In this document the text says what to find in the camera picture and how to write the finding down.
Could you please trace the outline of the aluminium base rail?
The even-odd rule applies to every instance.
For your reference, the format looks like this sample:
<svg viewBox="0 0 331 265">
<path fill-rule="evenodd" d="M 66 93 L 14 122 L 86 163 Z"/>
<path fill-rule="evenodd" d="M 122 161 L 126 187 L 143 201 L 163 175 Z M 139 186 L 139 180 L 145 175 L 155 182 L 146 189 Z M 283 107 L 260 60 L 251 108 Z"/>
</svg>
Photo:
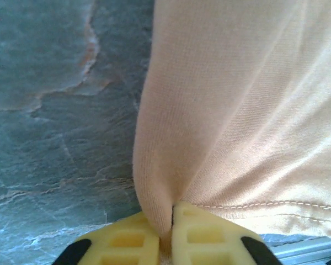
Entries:
<svg viewBox="0 0 331 265">
<path fill-rule="evenodd" d="M 262 239 L 283 265 L 327 265 L 331 238 L 262 234 Z"/>
</svg>

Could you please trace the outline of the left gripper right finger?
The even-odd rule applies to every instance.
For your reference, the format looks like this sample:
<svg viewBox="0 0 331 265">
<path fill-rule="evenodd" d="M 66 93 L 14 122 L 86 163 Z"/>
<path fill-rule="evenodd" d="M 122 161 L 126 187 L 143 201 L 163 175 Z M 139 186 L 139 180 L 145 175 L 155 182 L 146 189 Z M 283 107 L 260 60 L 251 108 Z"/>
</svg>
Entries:
<svg viewBox="0 0 331 265">
<path fill-rule="evenodd" d="M 255 232 L 187 202 L 173 206 L 173 265 L 283 265 Z"/>
</svg>

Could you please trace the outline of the orange t-shirt with cartoon print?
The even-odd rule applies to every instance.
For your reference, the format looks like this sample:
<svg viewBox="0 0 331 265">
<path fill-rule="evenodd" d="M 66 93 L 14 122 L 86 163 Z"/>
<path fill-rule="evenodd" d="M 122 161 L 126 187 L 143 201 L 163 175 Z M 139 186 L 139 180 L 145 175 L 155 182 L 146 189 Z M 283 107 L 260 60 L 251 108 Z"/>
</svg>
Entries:
<svg viewBox="0 0 331 265">
<path fill-rule="evenodd" d="M 162 265 L 180 200 L 331 238 L 331 0 L 155 0 L 133 176 Z"/>
</svg>

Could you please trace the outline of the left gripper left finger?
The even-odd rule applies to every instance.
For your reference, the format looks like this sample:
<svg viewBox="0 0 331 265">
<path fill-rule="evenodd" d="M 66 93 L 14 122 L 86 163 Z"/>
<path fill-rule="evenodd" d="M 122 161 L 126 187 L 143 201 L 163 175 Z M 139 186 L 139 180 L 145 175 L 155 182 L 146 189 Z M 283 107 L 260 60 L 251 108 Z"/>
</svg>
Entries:
<svg viewBox="0 0 331 265">
<path fill-rule="evenodd" d="M 139 212 L 80 236 L 52 265 L 159 265 L 159 237 Z"/>
</svg>

